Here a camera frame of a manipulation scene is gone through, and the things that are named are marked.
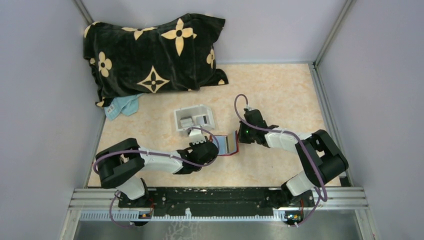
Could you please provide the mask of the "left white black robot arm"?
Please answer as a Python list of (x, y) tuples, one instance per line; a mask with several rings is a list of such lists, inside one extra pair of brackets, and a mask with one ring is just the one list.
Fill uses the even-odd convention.
[(140, 171), (159, 171), (187, 175), (211, 165), (218, 157), (220, 145), (203, 140), (185, 149), (171, 152), (152, 151), (139, 146), (135, 138), (123, 140), (95, 156), (93, 171), (103, 189), (117, 189), (138, 207), (149, 203), (145, 181), (136, 177)]

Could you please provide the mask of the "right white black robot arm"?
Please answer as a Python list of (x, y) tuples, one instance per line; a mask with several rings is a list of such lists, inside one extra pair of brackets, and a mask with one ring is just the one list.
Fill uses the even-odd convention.
[(238, 141), (283, 149), (298, 155), (303, 170), (281, 186), (281, 199), (287, 206), (295, 206), (303, 193), (324, 186), (349, 167), (346, 157), (325, 130), (294, 133), (277, 125), (267, 125), (258, 109), (244, 109)]

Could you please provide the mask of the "white plastic card box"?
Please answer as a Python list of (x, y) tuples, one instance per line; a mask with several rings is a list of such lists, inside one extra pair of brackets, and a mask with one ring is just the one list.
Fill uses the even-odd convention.
[[(209, 124), (206, 124), (206, 125), (197, 124), (196, 117), (202, 116), (202, 115), (208, 115)], [(173, 116), (175, 121), (175, 129), (181, 135), (186, 134), (189, 127), (182, 128), (180, 124), (180, 119), (183, 117), (188, 117), (188, 116), (191, 116), (194, 121), (194, 125), (192, 127), (202, 127), (203, 129), (206, 129), (206, 130), (216, 129), (216, 123), (214, 120), (213, 111), (209, 106), (206, 106), (204, 104), (198, 104), (194, 106), (174, 109)]]

